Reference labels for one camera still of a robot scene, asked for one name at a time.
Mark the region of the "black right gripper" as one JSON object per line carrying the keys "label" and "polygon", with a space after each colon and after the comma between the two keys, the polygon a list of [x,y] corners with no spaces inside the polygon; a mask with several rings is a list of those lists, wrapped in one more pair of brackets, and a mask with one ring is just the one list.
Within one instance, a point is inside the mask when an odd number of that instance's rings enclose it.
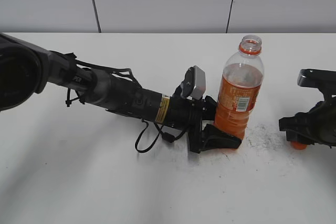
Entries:
{"label": "black right gripper", "polygon": [[280,131],[286,131],[286,140],[306,145],[321,144],[335,147],[335,92],[319,89],[323,101],[308,112],[279,119]]}

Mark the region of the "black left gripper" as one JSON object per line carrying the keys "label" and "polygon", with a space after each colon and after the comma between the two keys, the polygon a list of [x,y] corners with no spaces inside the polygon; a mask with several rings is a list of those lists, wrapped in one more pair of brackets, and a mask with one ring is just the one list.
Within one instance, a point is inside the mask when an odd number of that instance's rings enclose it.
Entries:
{"label": "black left gripper", "polygon": [[217,102],[210,96],[204,99],[192,100],[190,119],[188,122],[188,149],[193,153],[213,149],[238,149],[241,139],[222,132],[214,125],[207,124],[202,130],[202,121],[215,120]]}

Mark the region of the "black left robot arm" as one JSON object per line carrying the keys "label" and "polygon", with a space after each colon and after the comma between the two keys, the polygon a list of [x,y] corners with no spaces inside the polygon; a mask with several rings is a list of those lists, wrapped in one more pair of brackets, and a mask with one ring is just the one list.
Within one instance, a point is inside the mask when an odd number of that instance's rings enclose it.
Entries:
{"label": "black left robot arm", "polygon": [[241,145],[238,137],[212,125],[216,101],[204,94],[205,73],[189,67],[172,96],[143,88],[129,68],[111,68],[79,61],[72,54],[46,50],[27,41],[1,34],[1,110],[9,110],[39,94],[47,83],[76,93],[76,101],[108,112],[153,123],[157,136],[173,143],[170,127],[188,136],[191,152]]}

